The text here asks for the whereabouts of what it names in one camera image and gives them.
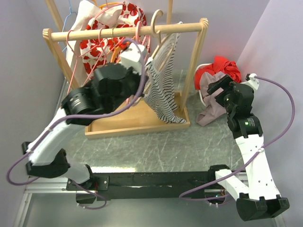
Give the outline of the red tank top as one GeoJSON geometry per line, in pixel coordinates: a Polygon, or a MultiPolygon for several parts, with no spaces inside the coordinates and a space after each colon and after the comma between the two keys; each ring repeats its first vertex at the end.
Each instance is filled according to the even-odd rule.
{"type": "Polygon", "coordinates": [[[194,78],[195,90],[200,89],[200,79],[205,72],[209,73],[212,76],[218,72],[223,72],[224,74],[229,75],[235,82],[242,82],[241,72],[238,69],[235,61],[230,61],[222,56],[215,56],[213,63],[207,64],[206,66],[200,65],[197,67],[194,78]]]}

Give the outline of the pale pink tank top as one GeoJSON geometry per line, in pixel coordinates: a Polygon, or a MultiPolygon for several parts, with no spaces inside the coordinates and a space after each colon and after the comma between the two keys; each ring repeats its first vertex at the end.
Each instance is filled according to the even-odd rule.
{"type": "Polygon", "coordinates": [[[203,100],[206,104],[205,110],[198,114],[196,117],[196,122],[201,126],[206,126],[212,121],[219,118],[221,115],[226,113],[224,107],[218,104],[215,100],[215,96],[218,95],[221,91],[217,90],[212,95],[207,93],[207,89],[210,83],[214,83],[221,79],[225,74],[223,72],[218,72],[214,76],[205,72],[200,79],[200,91],[203,96],[203,100]]]}

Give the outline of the white black striped tank top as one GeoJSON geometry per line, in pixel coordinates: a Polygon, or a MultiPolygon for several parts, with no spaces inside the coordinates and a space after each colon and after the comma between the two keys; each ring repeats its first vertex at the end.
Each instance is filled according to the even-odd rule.
{"type": "Polygon", "coordinates": [[[165,123],[186,122],[174,113],[178,106],[175,101],[172,71],[179,37],[180,33],[165,37],[157,53],[152,55],[145,65],[150,86],[143,97],[144,101],[156,113],[158,119],[165,123]]]}

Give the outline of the orange hanger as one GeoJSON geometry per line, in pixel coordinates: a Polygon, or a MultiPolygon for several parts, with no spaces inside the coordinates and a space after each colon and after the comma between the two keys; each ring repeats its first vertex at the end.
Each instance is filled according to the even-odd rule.
{"type": "Polygon", "coordinates": [[[113,54],[111,56],[111,63],[118,63],[120,61],[119,54],[123,51],[127,45],[125,44],[125,37],[122,37],[120,41],[115,45],[113,54]]]}

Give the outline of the pink plastic hanger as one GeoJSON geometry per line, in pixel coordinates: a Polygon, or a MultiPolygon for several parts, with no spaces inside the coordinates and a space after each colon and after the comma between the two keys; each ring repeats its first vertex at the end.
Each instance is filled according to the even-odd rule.
{"type": "MultiPolygon", "coordinates": [[[[134,36],[134,38],[135,38],[135,41],[136,41],[138,44],[141,44],[141,45],[147,47],[147,53],[146,53],[145,58],[144,58],[144,60],[146,61],[146,60],[147,60],[148,53],[149,53],[149,50],[150,50],[151,36],[150,36],[150,35],[144,35],[143,40],[141,41],[141,38],[140,38],[140,35],[139,35],[139,31],[140,31],[140,29],[141,29],[142,26],[143,26],[142,21],[139,21],[139,22],[137,23],[137,25],[136,25],[136,31],[135,31],[135,36],[134,36]]],[[[141,98],[138,98],[138,100],[135,101],[134,104],[133,104],[132,106],[136,106],[136,105],[139,103],[140,99],[141,99],[141,98]]],[[[131,97],[129,97],[129,98],[126,99],[125,103],[126,103],[126,104],[129,104],[130,101],[132,101],[132,100],[133,100],[133,97],[131,96],[131,97]]]]}

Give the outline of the beige wooden hanger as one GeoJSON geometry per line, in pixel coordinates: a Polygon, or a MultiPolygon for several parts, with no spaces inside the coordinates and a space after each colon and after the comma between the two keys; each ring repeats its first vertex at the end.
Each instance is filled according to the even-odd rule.
{"type": "MultiPolygon", "coordinates": [[[[167,39],[169,38],[170,34],[166,35],[164,38],[161,37],[161,33],[160,31],[155,31],[155,23],[156,23],[156,19],[157,17],[161,17],[163,16],[163,11],[158,9],[154,12],[152,19],[151,19],[151,34],[153,37],[157,38],[157,46],[152,54],[152,58],[154,59],[154,57],[157,55],[157,53],[159,52],[160,48],[163,46],[163,44],[167,41],[167,39]]],[[[167,12],[167,16],[166,16],[166,23],[170,24],[171,23],[171,16],[172,16],[172,5],[168,6],[168,12],[167,12]]],[[[161,62],[161,65],[159,66],[159,70],[161,70],[164,66],[164,64],[169,60],[170,55],[173,51],[173,47],[171,47],[171,49],[169,50],[169,52],[167,53],[167,55],[165,56],[164,60],[161,62]]]]}

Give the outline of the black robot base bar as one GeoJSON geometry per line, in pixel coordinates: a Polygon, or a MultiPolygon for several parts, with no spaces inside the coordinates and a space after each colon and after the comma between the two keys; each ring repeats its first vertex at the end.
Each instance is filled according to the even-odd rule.
{"type": "Polygon", "coordinates": [[[215,180],[214,171],[95,173],[95,190],[107,200],[177,198],[183,192],[215,180]]]}

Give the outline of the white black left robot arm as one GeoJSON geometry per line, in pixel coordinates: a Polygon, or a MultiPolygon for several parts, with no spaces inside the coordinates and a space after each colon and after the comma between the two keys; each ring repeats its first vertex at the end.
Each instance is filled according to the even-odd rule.
{"type": "Polygon", "coordinates": [[[63,176],[84,190],[91,189],[95,183],[91,168],[69,157],[66,144],[94,120],[126,110],[127,107],[119,106],[130,96],[140,97],[146,80],[142,64],[125,67],[110,63],[95,69],[93,79],[72,90],[45,130],[27,145],[27,174],[43,178],[63,176]]]}

